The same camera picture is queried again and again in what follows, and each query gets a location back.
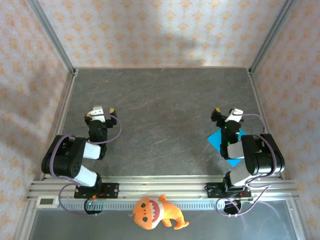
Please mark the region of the blue paper sheet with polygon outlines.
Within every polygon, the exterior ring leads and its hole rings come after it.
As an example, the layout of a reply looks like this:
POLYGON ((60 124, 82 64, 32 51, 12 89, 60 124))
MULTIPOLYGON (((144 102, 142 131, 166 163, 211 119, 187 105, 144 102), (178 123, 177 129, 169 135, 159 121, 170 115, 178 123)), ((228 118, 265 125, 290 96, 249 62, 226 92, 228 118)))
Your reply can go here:
MULTIPOLYGON (((220 153, 220 144, 221 144, 221 130, 219 129, 218 131, 216 131, 215 133, 213 133, 212 135, 210 135, 207 138, 207 141, 209 142, 210 145, 212 145, 215 150, 220 153)), ((237 158, 237 159, 225 159, 232 167, 235 167, 236 165, 238 165, 243 158, 237 158)))

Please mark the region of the small white display device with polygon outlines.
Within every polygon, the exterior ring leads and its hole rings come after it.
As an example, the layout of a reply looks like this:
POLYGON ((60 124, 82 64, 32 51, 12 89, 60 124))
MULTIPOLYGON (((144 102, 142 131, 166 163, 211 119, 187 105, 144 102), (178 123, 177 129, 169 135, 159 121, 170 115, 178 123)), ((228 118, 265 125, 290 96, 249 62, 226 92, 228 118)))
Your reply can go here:
POLYGON ((37 198, 36 207, 38 209, 55 209, 59 206, 57 195, 41 195, 37 198))

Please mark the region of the orange shark plush toy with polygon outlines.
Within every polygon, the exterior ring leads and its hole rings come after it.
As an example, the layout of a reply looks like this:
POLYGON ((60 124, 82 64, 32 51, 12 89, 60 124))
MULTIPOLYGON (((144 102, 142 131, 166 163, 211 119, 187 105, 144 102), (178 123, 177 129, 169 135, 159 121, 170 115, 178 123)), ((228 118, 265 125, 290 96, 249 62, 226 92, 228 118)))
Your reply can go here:
POLYGON ((145 230, 153 230, 160 222, 165 227, 171 228, 175 221, 174 230, 187 227, 190 223, 185 221, 184 215, 179 207, 167 201, 165 195, 158 198, 144 197, 133 207, 133 221, 145 230))

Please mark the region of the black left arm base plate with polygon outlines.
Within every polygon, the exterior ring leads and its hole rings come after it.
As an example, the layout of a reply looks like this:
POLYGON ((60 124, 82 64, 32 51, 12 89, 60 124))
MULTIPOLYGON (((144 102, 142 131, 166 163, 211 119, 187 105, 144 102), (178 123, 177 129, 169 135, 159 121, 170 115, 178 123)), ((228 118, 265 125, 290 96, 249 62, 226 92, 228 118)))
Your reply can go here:
POLYGON ((100 186, 86 187, 77 186, 74 192, 75 199, 117 199, 119 194, 119 183, 103 182, 100 186))

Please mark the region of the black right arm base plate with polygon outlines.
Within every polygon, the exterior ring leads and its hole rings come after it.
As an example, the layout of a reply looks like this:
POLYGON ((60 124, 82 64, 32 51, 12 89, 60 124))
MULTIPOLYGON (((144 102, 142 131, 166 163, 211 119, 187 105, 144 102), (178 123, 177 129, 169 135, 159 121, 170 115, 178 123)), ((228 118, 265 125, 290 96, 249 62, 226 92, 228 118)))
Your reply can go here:
POLYGON ((208 182, 204 189, 209 199, 252 199, 251 191, 245 186, 228 187, 228 185, 223 182, 208 182))

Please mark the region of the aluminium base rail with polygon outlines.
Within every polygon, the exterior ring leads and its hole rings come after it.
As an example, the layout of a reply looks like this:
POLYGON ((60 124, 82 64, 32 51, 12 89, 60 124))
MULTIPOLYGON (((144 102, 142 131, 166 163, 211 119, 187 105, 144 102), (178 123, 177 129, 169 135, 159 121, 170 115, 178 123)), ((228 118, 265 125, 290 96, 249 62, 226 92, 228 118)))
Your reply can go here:
MULTIPOLYGON (((207 183, 220 183, 222 175, 169 175, 169 176, 105 176, 104 183, 119 183, 120 201, 137 201, 142 197, 165 195, 168 201, 204 200, 207 198, 207 183)), ((40 196, 56 196, 66 180, 46 176, 43 181, 33 181, 26 198, 36 200, 40 196)), ((261 196, 262 201, 275 201, 299 198, 297 185, 293 180, 283 180, 278 175, 262 178, 251 184, 251 194, 258 197, 263 185, 270 188, 261 196)))

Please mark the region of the aluminium frame post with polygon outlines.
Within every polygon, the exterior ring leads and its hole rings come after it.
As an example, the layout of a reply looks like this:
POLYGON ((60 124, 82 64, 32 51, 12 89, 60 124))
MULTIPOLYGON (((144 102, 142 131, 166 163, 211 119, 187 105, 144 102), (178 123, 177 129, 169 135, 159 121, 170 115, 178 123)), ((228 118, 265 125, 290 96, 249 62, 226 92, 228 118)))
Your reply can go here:
POLYGON ((262 62, 265 55, 267 54, 268 49, 272 45, 276 36, 278 35, 282 25, 286 21, 286 18, 289 16, 296 2, 297 0, 285 0, 283 7, 281 8, 268 34, 266 35, 251 67, 247 69, 250 76, 252 76, 257 71, 260 63, 262 62))
POLYGON ((64 66, 68 72, 73 76, 76 69, 73 67, 63 45, 61 44, 53 26, 51 25, 47 15, 45 14, 40 2, 38 0, 27 0, 36 17, 38 18, 42 28, 46 32, 48 38, 50 39, 53 47, 57 51, 60 59, 62 60, 64 66))

